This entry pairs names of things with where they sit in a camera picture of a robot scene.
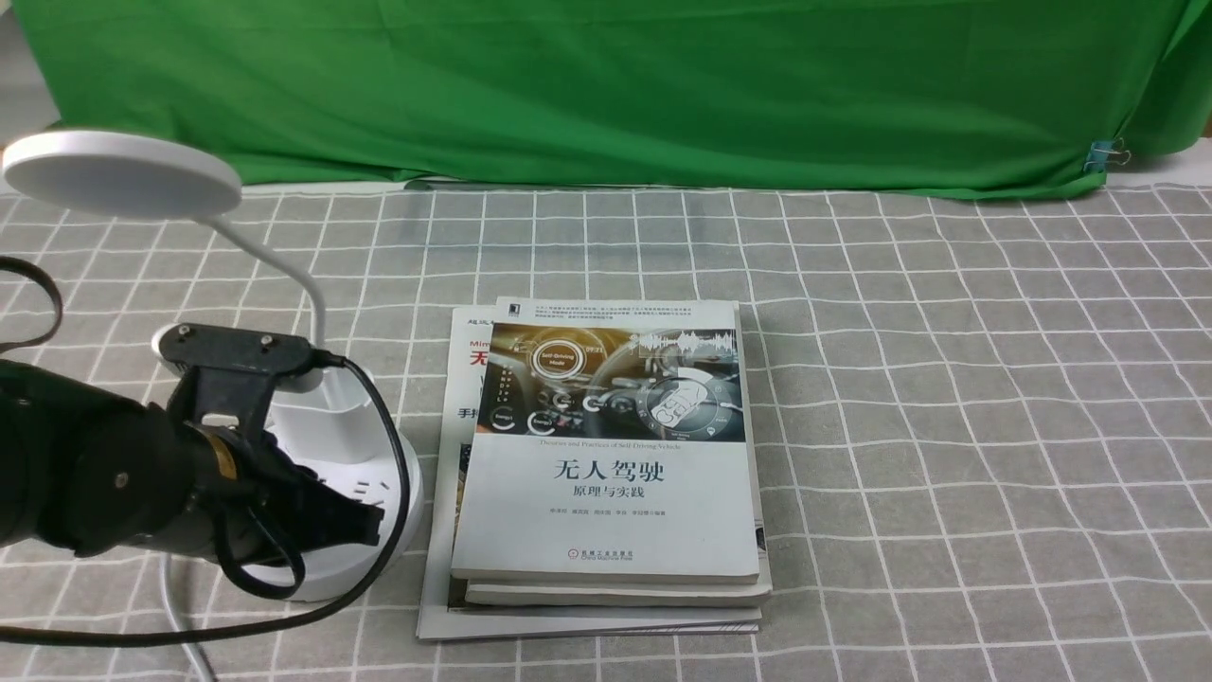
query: lamp head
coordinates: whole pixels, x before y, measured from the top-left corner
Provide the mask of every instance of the lamp head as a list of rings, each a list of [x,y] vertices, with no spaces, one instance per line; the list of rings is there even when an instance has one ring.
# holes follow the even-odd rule
[[[176,142],[97,130],[23,137],[0,164],[13,189],[95,214],[179,219],[240,205],[240,176],[223,160]]]

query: binder clip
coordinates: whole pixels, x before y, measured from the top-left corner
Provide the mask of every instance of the binder clip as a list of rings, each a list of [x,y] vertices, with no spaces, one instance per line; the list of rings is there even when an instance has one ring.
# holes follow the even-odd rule
[[[1090,145],[1082,172],[1107,172],[1108,164],[1122,166],[1132,160],[1132,151],[1124,148],[1124,138],[1099,139]]]

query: book cover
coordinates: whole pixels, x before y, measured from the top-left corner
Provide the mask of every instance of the book cover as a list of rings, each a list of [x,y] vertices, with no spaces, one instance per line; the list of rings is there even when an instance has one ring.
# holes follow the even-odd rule
[[[741,376],[745,359],[741,354]],[[749,390],[741,384],[744,406]],[[616,606],[616,607],[758,607],[774,589],[766,554],[766,522],[761,509],[758,480],[758,454],[753,432],[747,432],[749,449],[749,494],[754,505],[754,549],[758,552],[758,583],[753,585],[648,585],[644,583],[528,583],[461,581],[463,597],[471,603],[498,607],[516,606]]]
[[[454,517],[470,462],[475,414],[491,339],[491,305],[458,306],[451,319],[433,532],[425,557],[417,637],[465,640],[573,634],[755,632],[756,608],[481,607],[464,600],[465,581],[450,575]]]
[[[745,584],[738,308],[502,298],[452,574]]]

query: lamp base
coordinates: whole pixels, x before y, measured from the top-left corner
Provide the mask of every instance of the lamp base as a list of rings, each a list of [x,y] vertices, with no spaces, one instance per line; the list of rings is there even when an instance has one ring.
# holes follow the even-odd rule
[[[320,385],[305,394],[278,392],[269,408],[268,428],[279,447],[297,465],[316,472],[320,482],[348,498],[383,510],[379,544],[341,545],[303,555],[307,579],[292,601],[314,602],[341,596],[370,571],[406,505],[407,521],[396,545],[402,554],[421,525],[424,486],[421,463],[401,436],[411,491],[401,499],[395,458],[370,396],[339,368],[324,371]],[[287,568],[246,566],[253,577],[274,585],[291,585]]]

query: power cord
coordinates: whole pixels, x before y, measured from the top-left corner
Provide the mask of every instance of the power cord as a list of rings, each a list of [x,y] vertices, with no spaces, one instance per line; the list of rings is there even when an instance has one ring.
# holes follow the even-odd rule
[[[371,382],[371,378],[365,371],[362,371],[362,368],[358,367],[358,365],[349,359],[336,356],[328,351],[316,350],[315,360],[318,367],[336,367],[349,371],[353,373],[358,383],[366,390],[366,394],[370,396],[371,402],[375,405],[375,409],[379,415],[379,420],[383,423],[383,428],[387,430],[388,441],[391,445],[391,454],[395,458],[396,471],[400,476],[400,495],[404,500],[400,515],[396,517],[395,527],[391,528],[391,534],[388,535],[387,543],[383,545],[383,551],[379,552],[378,558],[375,560],[370,571],[366,572],[366,575],[364,575],[358,584],[355,584],[344,595],[337,597],[327,604],[324,604],[322,607],[318,607],[298,615],[274,620],[261,620],[257,623],[228,625],[224,627],[207,627],[204,630],[184,632],[137,634],[81,632],[0,626],[0,642],[13,644],[35,644],[42,647],[93,648],[145,648],[216,642],[219,640],[251,637],[253,635],[265,635],[269,632],[311,625],[313,623],[319,623],[320,620],[324,620],[325,618],[328,618],[330,615],[356,602],[358,598],[370,589],[371,584],[373,584],[375,580],[382,575],[383,571],[387,569],[387,566],[391,562],[391,558],[395,555],[395,549],[400,544],[400,538],[404,535],[404,527],[407,522],[408,515],[405,510],[407,509],[407,500],[412,497],[412,482],[408,480],[408,463],[404,454],[404,445],[400,442],[400,434],[395,430],[395,422],[391,419],[391,412],[383,402],[383,396],[379,395],[378,390],[375,388],[375,383]]]

